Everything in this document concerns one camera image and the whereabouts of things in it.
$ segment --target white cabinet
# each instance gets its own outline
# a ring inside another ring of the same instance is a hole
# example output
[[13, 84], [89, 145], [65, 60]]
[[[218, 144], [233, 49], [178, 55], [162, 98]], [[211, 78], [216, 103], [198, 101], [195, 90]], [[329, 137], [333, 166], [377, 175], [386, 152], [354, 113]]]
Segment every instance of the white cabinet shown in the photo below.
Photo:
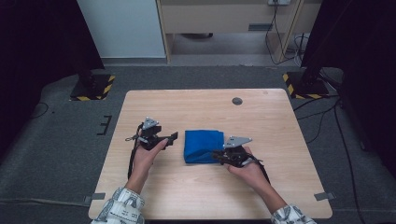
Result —
[[165, 58], [155, 0], [78, 0], [102, 58]]
[[274, 25], [268, 33], [276, 60], [283, 61], [293, 34], [309, 33], [321, 0], [291, 0], [275, 8], [268, 0], [157, 0], [165, 51], [171, 57], [174, 34], [246, 33]]

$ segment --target patterned sleeve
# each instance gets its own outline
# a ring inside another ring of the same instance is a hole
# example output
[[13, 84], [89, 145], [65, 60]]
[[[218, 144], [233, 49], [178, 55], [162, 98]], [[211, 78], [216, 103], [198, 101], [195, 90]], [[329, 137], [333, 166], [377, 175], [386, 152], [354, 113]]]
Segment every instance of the patterned sleeve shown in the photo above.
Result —
[[286, 205], [273, 213], [271, 221], [274, 224], [316, 224], [310, 217], [304, 215], [296, 205]]
[[91, 224], [143, 224], [145, 219], [140, 213], [143, 205], [145, 201], [139, 194], [118, 188]]

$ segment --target wrist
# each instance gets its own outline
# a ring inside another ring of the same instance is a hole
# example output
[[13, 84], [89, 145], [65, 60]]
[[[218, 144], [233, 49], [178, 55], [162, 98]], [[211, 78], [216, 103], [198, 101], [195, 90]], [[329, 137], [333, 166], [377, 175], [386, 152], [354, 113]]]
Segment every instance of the wrist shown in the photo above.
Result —
[[263, 178], [255, 178], [250, 181], [249, 184], [255, 191], [260, 191], [260, 190], [266, 190], [270, 189], [271, 185], [268, 183], [268, 181], [263, 177]]
[[260, 195], [262, 200], [265, 202], [271, 214], [273, 214], [278, 209], [287, 205], [286, 202], [282, 199], [282, 197], [276, 192], [276, 190], [268, 182], [267, 184], [264, 184], [254, 190]]
[[145, 185], [146, 179], [147, 179], [146, 175], [141, 175], [141, 174], [137, 174], [136, 172], [132, 172], [131, 176], [128, 179], [128, 182], [125, 184], [125, 188], [140, 194]]

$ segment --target blue cloth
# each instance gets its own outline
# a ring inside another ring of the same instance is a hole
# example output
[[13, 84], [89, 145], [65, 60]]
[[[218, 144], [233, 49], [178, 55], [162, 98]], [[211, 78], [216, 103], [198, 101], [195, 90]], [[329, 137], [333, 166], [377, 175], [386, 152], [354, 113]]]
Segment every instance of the blue cloth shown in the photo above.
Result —
[[217, 163], [213, 150], [222, 150], [224, 133], [216, 130], [187, 130], [185, 132], [184, 161], [186, 163]]

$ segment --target small black object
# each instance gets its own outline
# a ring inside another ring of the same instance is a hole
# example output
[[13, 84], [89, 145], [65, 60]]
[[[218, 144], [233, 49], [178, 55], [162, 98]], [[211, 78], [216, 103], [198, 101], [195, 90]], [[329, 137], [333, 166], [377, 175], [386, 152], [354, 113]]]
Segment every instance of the small black object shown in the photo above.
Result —
[[233, 98], [233, 104], [235, 105], [241, 105], [243, 103], [242, 99], [239, 97], [234, 97]]
[[111, 75], [91, 75], [89, 77], [80, 76], [76, 86], [70, 93], [72, 99], [78, 97], [89, 97], [92, 100], [103, 99], [102, 96], [106, 94], [106, 87]]
[[152, 150], [165, 138], [168, 139], [168, 142], [163, 149], [166, 149], [168, 146], [172, 146], [174, 141], [177, 139], [178, 132], [172, 133], [170, 136], [159, 137], [157, 133], [162, 130], [161, 126], [157, 126], [159, 123], [160, 122], [155, 119], [146, 117], [145, 121], [137, 127], [136, 135], [125, 139], [125, 141], [134, 140], [134, 149], [131, 152], [131, 159], [129, 160], [128, 178], [131, 176], [132, 168], [134, 167], [134, 154], [138, 148], [137, 140], [139, 140], [140, 145], [145, 150]]
[[251, 161], [254, 161], [260, 166], [260, 169], [262, 170], [262, 174], [264, 175], [265, 179], [267, 179], [268, 183], [271, 184], [270, 178], [268, 177], [268, 174], [265, 171], [261, 161], [253, 155], [247, 153], [242, 147], [242, 144], [250, 141], [251, 138], [231, 136], [229, 140], [225, 143], [223, 150], [212, 151], [212, 158], [218, 160], [221, 165], [227, 163], [231, 166], [238, 168], [242, 168]]

